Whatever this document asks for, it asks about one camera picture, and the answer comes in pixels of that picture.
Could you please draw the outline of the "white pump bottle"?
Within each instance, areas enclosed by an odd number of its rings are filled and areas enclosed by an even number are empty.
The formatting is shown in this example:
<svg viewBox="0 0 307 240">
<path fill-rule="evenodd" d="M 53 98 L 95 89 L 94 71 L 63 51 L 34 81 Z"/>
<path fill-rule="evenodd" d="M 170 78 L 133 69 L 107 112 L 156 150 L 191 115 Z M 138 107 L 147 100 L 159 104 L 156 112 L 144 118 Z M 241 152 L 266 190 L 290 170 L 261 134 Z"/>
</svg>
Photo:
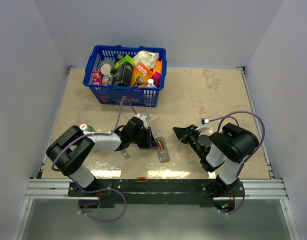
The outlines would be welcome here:
<svg viewBox="0 0 307 240">
<path fill-rule="evenodd" d="M 103 76 L 113 76 L 113 72 L 116 69 L 116 62 L 112 59 L 104 59 L 100 63 L 100 72 Z"/>
</svg>

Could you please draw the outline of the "small white cap bottle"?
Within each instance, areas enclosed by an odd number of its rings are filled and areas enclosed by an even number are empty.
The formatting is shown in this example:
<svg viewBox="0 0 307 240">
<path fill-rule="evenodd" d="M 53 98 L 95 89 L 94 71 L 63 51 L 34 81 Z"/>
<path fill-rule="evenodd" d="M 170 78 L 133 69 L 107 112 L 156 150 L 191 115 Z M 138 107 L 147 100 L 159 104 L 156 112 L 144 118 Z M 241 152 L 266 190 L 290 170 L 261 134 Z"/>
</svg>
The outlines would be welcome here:
<svg viewBox="0 0 307 240">
<path fill-rule="evenodd" d="M 147 85 L 146 85 L 147 88 L 155 88 L 155 84 L 154 84 L 154 80 L 152 78 L 148 79 L 147 81 Z"/>
</svg>

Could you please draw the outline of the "magenta small box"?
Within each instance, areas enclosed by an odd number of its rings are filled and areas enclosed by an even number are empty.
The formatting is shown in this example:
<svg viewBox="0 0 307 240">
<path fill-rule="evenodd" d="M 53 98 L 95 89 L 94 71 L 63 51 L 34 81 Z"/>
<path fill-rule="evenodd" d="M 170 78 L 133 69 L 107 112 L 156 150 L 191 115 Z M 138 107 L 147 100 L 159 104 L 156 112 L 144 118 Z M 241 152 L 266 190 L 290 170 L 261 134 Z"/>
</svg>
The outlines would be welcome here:
<svg viewBox="0 0 307 240">
<path fill-rule="evenodd" d="M 153 84 L 158 87 L 160 82 L 161 74 L 159 72 L 155 72 L 152 76 Z"/>
</svg>

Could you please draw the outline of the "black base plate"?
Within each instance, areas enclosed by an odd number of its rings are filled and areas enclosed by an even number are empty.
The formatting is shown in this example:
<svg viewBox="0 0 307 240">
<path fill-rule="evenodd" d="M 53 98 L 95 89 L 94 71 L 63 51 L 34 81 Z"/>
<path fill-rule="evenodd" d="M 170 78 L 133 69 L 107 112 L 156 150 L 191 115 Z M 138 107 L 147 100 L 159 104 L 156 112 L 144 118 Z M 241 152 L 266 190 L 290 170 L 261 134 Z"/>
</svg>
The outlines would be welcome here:
<svg viewBox="0 0 307 240">
<path fill-rule="evenodd" d="M 98 179 L 84 190 L 70 183 L 68 196 L 80 202 L 94 200 L 101 208 L 124 203 L 212 207 L 220 201 L 243 197 L 244 187 L 240 182 L 222 187 L 216 179 Z"/>
</svg>

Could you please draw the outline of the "black green box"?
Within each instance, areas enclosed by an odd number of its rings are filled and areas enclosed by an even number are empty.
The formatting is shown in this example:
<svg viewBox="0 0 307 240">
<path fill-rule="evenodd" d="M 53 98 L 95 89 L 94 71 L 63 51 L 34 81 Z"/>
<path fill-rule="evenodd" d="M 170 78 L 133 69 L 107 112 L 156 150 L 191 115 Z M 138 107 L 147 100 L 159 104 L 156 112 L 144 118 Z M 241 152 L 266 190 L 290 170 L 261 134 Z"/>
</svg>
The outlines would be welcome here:
<svg viewBox="0 0 307 240">
<path fill-rule="evenodd" d="M 134 65 L 135 61 L 129 55 L 126 55 L 120 59 L 115 66 L 112 85 L 119 87 L 129 87 L 131 85 Z"/>
</svg>

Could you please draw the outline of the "orange juice bottle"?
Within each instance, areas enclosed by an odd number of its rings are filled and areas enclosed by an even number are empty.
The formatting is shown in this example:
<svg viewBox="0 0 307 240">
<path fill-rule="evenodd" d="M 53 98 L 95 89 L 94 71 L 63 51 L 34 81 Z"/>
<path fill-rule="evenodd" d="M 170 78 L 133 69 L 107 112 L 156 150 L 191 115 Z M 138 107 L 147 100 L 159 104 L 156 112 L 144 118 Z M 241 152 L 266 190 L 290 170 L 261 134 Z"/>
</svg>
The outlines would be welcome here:
<svg viewBox="0 0 307 240">
<path fill-rule="evenodd" d="M 82 131 L 85 131 L 85 132 L 94 132 L 95 129 L 91 126 L 91 125 L 88 125 L 88 124 L 85 124 L 85 123 L 82 123 L 79 128 L 82 130 Z"/>
</svg>

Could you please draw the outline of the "pink box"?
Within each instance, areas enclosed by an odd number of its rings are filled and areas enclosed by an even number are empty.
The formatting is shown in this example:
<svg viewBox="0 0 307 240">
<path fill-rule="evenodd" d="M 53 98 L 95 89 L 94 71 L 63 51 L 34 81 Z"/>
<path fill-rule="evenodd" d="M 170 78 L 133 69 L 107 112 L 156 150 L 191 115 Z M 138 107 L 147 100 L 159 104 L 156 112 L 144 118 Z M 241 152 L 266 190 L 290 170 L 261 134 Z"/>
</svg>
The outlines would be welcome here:
<svg viewBox="0 0 307 240">
<path fill-rule="evenodd" d="M 93 84 L 94 85 L 101 85 L 102 84 L 102 79 L 103 75 L 100 70 L 93 70 L 91 73 Z"/>
</svg>

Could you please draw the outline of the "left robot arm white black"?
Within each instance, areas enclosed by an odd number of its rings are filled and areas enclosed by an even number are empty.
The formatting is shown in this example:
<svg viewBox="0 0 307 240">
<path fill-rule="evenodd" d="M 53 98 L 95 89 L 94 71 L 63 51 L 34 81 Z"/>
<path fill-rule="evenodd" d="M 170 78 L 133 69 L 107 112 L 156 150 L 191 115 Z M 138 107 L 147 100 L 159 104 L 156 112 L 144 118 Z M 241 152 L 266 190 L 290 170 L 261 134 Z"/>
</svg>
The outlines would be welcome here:
<svg viewBox="0 0 307 240">
<path fill-rule="evenodd" d="M 112 132 L 86 131 L 73 125 L 46 150 L 52 167 L 79 185 L 85 196 L 92 196 L 100 186 L 96 177 L 83 165 L 90 152 L 127 149 L 131 144 L 139 149 L 156 149 L 153 132 L 146 116 L 134 116 Z"/>
</svg>

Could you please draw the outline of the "blue plastic basket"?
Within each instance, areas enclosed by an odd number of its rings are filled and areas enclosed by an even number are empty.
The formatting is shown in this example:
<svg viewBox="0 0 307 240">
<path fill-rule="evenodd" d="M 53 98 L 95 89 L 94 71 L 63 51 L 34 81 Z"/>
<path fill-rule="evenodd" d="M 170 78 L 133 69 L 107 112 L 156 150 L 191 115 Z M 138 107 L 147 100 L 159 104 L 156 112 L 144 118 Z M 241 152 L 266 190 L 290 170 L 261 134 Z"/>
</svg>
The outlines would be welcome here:
<svg viewBox="0 0 307 240">
<path fill-rule="evenodd" d="M 123 57 L 136 56 L 140 51 L 159 53 L 159 61 L 162 62 L 162 71 L 158 87 L 136 87 L 136 86 L 112 86 L 94 84 L 93 71 L 101 69 L 101 63 L 104 60 L 111 59 L 117 62 L 119 55 Z M 88 59 L 85 67 L 83 85 L 88 87 L 100 104 L 119 105 L 123 96 L 130 100 L 133 106 L 156 107 L 159 99 L 159 93 L 164 88 L 165 77 L 167 75 L 167 52 L 162 47 L 125 47 L 121 45 L 96 45 Z"/>
</svg>

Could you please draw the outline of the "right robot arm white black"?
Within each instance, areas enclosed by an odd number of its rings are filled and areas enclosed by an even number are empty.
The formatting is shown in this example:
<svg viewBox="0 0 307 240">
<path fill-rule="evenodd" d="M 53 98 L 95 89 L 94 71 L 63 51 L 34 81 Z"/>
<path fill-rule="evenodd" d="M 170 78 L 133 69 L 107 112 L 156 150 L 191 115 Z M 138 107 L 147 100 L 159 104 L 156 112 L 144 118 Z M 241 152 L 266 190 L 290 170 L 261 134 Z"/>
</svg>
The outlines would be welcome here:
<svg viewBox="0 0 307 240">
<path fill-rule="evenodd" d="M 232 123 L 212 135 L 201 134 L 202 128 L 193 124 L 172 129 L 181 143 L 190 145 L 205 171 L 211 173 L 221 168 L 208 191 L 223 197 L 234 191 L 243 161 L 260 146 L 256 135 Z"/>
</svg>

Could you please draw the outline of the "crumpled white paper bag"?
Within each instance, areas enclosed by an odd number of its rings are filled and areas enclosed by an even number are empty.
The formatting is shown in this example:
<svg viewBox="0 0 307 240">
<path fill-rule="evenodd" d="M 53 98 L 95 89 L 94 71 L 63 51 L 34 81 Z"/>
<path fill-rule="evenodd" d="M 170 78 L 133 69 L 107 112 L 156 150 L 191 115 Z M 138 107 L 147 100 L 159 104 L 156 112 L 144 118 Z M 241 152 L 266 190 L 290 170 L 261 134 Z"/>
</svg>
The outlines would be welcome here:
<svg viewBox="0 0 307 240">
<path fill-rule="evenodd" d="M 142 63 L 149 69 L 152 69 L 159 57 L 160 54 L 158 52 L 141 50 L 133 57 L 134 65 L 136 66 L 138 63 Z"/>
</svg>

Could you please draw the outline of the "white grey remote control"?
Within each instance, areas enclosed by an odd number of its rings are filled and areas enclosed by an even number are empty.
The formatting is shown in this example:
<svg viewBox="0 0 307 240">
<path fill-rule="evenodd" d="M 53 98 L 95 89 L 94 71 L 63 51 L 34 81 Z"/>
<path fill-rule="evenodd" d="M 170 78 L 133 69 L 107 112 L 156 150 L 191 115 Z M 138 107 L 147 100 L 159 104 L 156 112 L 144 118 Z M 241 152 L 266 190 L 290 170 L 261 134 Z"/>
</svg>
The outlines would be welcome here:
<svg viewBox="0 0 307 240">
<path fill-rule="evenodd" d="M 155 138 L 155 141 L 156 141 L 157 144 L 158 144 L 157 154 L 158 154 L 159 161 L 160 161 L 161 163 L 169 162 L 169 161 L 170 161 L 170 155 L 169 155 L 169 152 L 168 152 L 167 145 L 166 145 L 166 143 L 165 143 L 165 139 L 164 139 L 163 137 L 156 137 L 156 138 Z M 161 149 L 160 149 L 160 147 L 159 147 L 159 141 L 162 141 L 163 146 L 164 146 L 164 150 L 161 150 Z"/>
</svg>

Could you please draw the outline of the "grey battery cover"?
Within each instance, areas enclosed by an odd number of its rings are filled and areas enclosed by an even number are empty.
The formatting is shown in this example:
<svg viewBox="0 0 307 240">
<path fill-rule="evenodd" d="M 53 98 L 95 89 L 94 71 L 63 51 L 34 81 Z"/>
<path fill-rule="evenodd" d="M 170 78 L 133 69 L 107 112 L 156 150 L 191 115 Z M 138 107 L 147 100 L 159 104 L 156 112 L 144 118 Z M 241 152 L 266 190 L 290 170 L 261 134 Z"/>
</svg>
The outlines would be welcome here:
<svg viewBox="0 0 307 240">
<path fill-rule="evenodd" d="M 124 149 L 124 150 L 121 150 L 120 152 L 121 152 L 121 154 L 123 155 L 123 157 L 124 157 L 125 159 L 130 158 L 130 155 L 128 154 L 128 152 L 127 152 L 125 149 Z"/>
</svg>

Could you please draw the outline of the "orange Gillette razor box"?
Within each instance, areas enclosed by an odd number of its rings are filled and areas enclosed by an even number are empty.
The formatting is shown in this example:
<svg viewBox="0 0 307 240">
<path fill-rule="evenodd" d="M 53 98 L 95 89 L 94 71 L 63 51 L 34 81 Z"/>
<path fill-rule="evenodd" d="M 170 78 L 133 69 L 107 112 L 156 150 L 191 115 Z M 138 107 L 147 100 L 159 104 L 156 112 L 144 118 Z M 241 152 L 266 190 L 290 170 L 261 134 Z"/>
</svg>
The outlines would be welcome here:
<svg viewBox="0 0 307 240">
<path fill-rule="evenodd" d="M 153 72 L 143 63 L 139 62 L 132 71 L 131 87 L 145 87 L 148 80 L 153 77 Z"/>
</svg>

